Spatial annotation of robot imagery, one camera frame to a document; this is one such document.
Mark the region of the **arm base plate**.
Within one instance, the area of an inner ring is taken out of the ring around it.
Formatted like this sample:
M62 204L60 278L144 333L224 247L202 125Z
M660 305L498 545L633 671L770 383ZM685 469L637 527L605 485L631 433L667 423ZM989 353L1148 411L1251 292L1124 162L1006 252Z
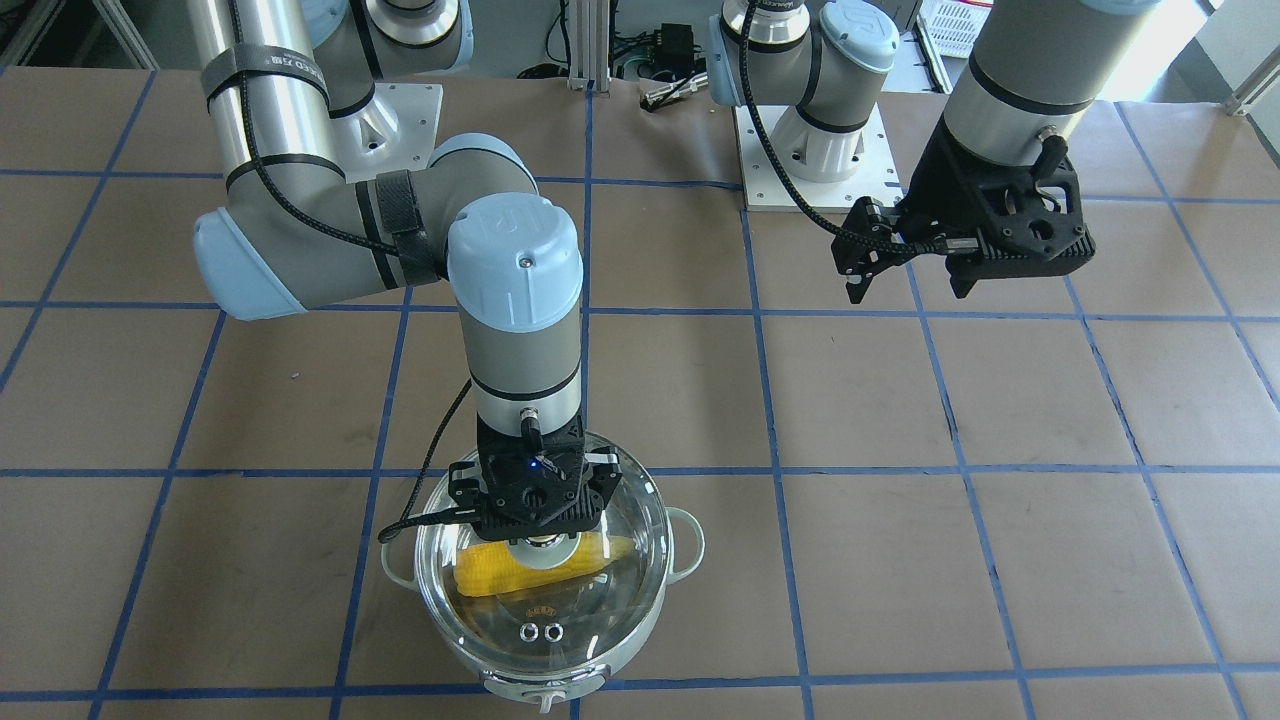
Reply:
M860 197L896 201L902 191L881 109L851 133L809 126L795 108L760 106L762 123L787 177L817 211L844 215ZM796 213L797 206L768 161L749 110L735 109L749 211Z
M330 119L332 160L348 182L393 170L421 170L436 146L444 87L375 83L364 105Z

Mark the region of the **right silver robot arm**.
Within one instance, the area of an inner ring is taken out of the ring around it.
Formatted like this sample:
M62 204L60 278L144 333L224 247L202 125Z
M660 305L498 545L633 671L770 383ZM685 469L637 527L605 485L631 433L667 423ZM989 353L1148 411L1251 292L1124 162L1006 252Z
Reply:
M567 211L490 135L413 140L384 78L463 65L465 1L191 1L228 202L195 225L210 293L239 320L447 281L477 411L452 507L485 541L594 529L621 454L582 424L582 258Z

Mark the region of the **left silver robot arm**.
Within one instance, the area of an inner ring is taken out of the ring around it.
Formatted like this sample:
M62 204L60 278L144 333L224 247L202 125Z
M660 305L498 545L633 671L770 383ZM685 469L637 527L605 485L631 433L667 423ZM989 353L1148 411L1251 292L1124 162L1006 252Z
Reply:
M1089 263L1069 140L1153 1L997 1L896 202L852 200L833 223L800 188L856 173L897 56L893 20L868 1L724 1L710 18L713 99L741 108L767 170L831 238L851 304L877 275L945 259L955 297L982 281L1061 277Z

